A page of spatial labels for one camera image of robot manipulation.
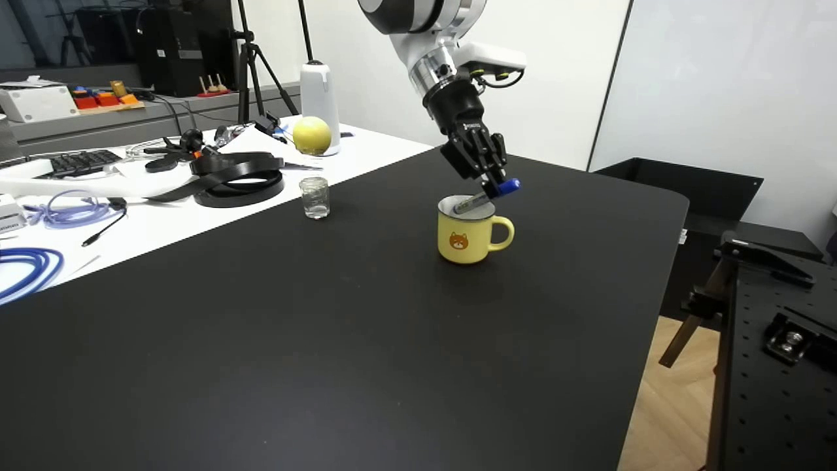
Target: lemon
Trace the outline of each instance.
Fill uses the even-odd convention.
[[[293,122],[290,140],[300,155],[324,155],[332,144],[332,129],[322,118],[305,115]]]

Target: wooden floor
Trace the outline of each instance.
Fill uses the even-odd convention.
[[[620,471],[680,471],[705,462],[718,331],[699,329],[672,368],[659,367],[680,322],[659,316],[632,405]]]

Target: tripod stand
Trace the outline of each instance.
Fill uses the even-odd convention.
[[[297,115],[297,106],[293,104],[290,95],[285,91],[285,87],[279,84],[277,72],[267,62],[262,46],[256,45],[256,33],[245,24],[243,0],[237,0],[237,16],[239,16],[239,30],[232,33],[234,38],[243,38],[243,45],[237,46],[237,67],[234,67],[237,122],[247,122],[247,118],[251,118],[251,96],[247,96],[245,75],[251,75],[251,80],[254,80],[256,110],[258,110],[258,115],[263,115],[263,98],[262,98],[256,61],[262,61],[263,71],[270,72],[272,84],[277,87],[277,91],[279,91],[285,106],[290,110],[290,115]]]

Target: black tabletop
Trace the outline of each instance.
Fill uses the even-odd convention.
[[[510,173],[477,267],[428,151],[4,306],[0,467],[613,467],[685,199]]]
[[[837,324],[837,269],[786,257],[816,278],[812,288],[740,261],[734,310],[722,337],[713,416],[713,467],[837,467],[837,375],[802,359],[786,367],[763,351],[763,331],[785,308]]]

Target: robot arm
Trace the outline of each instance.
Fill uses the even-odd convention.
[[[425,112],[447,135],[445,160],[459,177],[475,177],[489,199],[521,184],[505,176],[505,138],[484,122],[477,95],[521,80],[523,57],[463,37],[484,12],[485,0],[358,0],[366,17],[389,33]]]

